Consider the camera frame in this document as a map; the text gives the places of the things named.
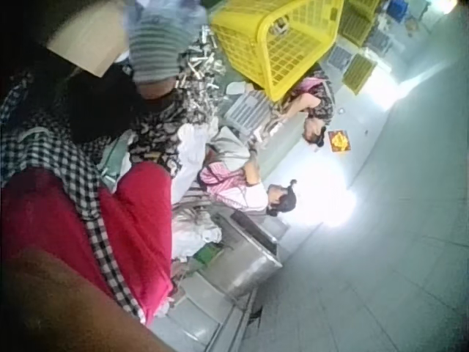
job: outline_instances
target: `yellow plastic basket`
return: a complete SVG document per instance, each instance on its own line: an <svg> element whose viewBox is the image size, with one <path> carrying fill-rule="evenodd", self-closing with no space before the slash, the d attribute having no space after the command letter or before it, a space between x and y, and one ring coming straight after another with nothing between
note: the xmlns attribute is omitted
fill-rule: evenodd
<svg viewBox="0 0 469 352"><path fill-rule="evenodd" d="M232 66L277 101L333 45L342 7L343 0L231 0L211 25ZM279 18L289 28L272 34Z"/></svg>
<svg viewBox="0 0 469 352"><path fill-rule="evenodd" d="M361 48L372 30L373 22L346 6L342 14L339 33Z"/></svg>
<svg viewBox="0 0 469 352"><path fill-rule="evenodd" d="M357 95L368 81L375 67L376 62L367 59L363 55L356 54L347 71L345 71L342 82Z"/></svg>
<svg viewBox="0 0 469 352"><path fill-rule="evenodd" d="M377 7L382 0L349 0L349 4L353 6L362 16L373 21Z"/></svg>

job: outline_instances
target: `knit hat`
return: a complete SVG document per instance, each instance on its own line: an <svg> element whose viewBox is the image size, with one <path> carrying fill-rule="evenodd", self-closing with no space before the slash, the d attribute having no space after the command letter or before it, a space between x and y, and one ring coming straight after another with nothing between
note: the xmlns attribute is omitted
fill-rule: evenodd
<svg viewBox="0 0 469 352"><path fill-rule="evenodd" d="M196 7L197 16L191 7L179 7L178 11L149 7L129 28L130 64L137 84L162 81L179 74L179 55L196 39L206 20L203 7Z"/></svg>

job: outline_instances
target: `gray striped hat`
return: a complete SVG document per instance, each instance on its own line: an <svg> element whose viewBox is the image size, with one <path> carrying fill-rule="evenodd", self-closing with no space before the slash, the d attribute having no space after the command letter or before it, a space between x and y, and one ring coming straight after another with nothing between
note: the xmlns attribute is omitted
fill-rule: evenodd
<svg viewBox="0 0 469 352"><path fill-rule="evenodd" d="M144 13L129 34L133 80L145 84L177 76L179 55L192 41L193 33L178 21Z"/></svg>

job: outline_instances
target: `stainless steel container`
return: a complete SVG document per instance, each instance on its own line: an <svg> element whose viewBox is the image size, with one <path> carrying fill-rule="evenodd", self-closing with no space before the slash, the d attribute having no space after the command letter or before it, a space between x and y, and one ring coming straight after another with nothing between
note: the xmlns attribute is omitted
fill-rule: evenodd
<svg viewBox="0 0 469 352"><path fill-rule="evenodd" d="M277 244L260 228L243 228L231 213L216 213L213 221L222 229L224 249L200 274L219 290L239 298L282 267Z"/></svg>

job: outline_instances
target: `cardboard box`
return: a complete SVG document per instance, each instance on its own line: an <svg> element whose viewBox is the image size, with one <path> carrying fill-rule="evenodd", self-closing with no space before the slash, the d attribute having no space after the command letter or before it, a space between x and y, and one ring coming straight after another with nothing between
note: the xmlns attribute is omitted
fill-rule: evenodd
<svg viewBox="0 0 469 352"><path fill-rule="evenodd" d="M118 0L45 1L34 35L55 54L101 77L128 48L123 15Z"/></svg>

